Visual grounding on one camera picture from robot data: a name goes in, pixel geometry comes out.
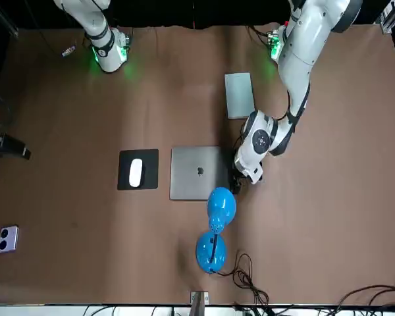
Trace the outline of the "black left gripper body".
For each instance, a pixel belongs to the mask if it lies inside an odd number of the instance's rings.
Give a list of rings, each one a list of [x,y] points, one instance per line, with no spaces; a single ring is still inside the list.
[[[242,174],[235,166],[230,169],[230,191],[239,194],[243,184],[251,181],[249,176]]]

